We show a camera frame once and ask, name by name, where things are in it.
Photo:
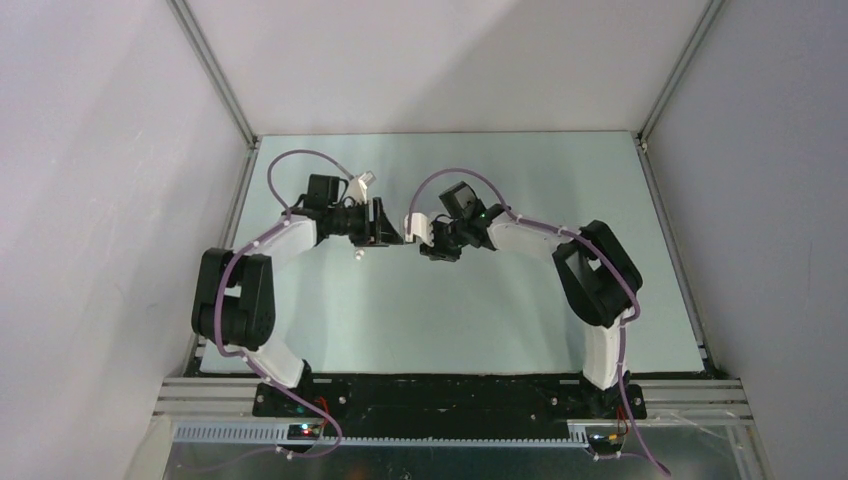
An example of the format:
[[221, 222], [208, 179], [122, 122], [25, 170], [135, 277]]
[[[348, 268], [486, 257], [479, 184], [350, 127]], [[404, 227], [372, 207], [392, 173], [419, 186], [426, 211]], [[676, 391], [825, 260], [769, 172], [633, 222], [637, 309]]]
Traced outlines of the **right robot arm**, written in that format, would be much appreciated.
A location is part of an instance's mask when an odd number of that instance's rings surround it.
[[611, 228], [594, 220], [573, 232], [527, 218], [502, 204], [486, 206], [465, 182], [440, 195], [446, 219], [409, 210], [407, 241], [418, 241], [431, 260], [455, 262], [466, 247], [517, 252], [556, 270], [566, 301], [583, 323], [581, 392], [585, 411], [606, 418], [622, 403], [615, 385], [626, 372], [623, 338], [638, 317], [636, 294], [643, 285], [638, 268]]

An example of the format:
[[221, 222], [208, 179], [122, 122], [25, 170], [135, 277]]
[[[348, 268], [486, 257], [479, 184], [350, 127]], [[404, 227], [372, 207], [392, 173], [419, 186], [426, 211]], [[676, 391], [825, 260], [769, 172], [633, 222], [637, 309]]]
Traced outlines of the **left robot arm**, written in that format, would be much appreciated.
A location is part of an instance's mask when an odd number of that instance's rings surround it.
[[401, 245], [403, 237], [369, 197], [375, 176], [350, 179], [313, 174], [306, 193], [279, 220], [238, 251], [210, 248], [202, 257], [191, 315], [194, 333], [236, 357], [270, 384], [282, 385], [277, 402], [292, 416], [316, 403], [315, 388], [301, 380], [308, 369], [275, 333], [274, 275], [296, 256], [331, 236], [347, 238], [361, 256], [370, 247]]

